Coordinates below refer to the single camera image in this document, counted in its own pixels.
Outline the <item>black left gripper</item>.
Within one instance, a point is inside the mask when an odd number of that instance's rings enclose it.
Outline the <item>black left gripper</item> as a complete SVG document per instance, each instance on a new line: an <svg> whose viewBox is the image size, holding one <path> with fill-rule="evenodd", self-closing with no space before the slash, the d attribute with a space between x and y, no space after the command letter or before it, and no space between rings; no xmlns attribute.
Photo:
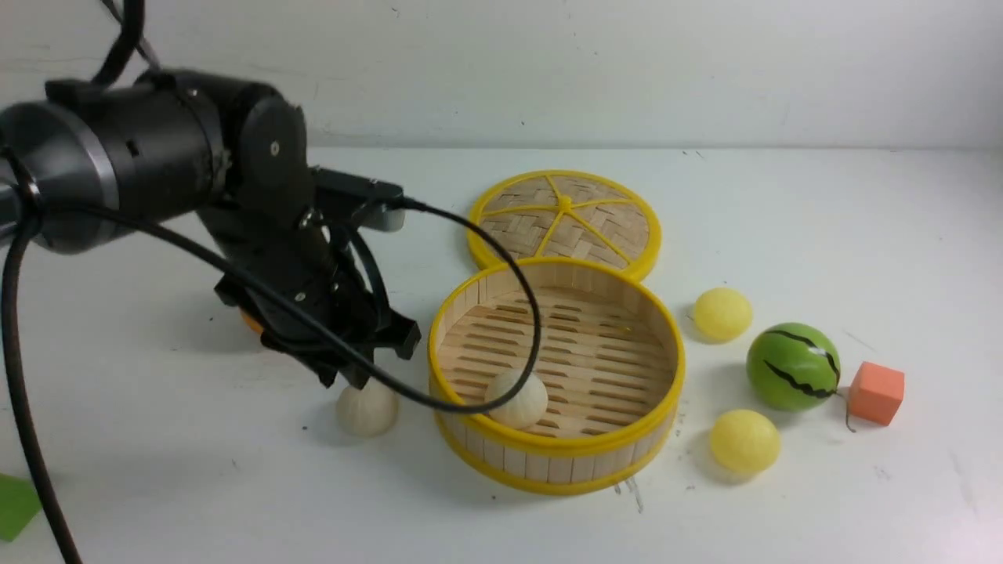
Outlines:
<svg viewBox="0 0 1003 564"><path fill-rule="evenodd" d="M412 360L422 342L416 321L389 306L386 287L359 229L351 222L323 225L313 213L277 219L234 202L202 208L200 219L223 257L291 301L359 353L388 349ZM371 375L333 351L302 352L302 364L325 388L337 379L358 390Z"/></svg>

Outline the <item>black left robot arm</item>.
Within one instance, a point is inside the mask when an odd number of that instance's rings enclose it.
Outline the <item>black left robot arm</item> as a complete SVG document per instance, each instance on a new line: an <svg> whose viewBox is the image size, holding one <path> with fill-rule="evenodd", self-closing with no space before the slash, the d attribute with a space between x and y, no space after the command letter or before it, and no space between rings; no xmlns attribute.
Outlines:
<svg viewBox="0 0 1003 564"><path fill-rule="evenodd" d="M394 232L401 186L316 167L306 123L271 85L175 69L121 89L50 80L2 112L2 243L22 218L83 202L161 224L194 213L230 264L352 349L402 360L422 333L395 311L358 230Z"/></svg>

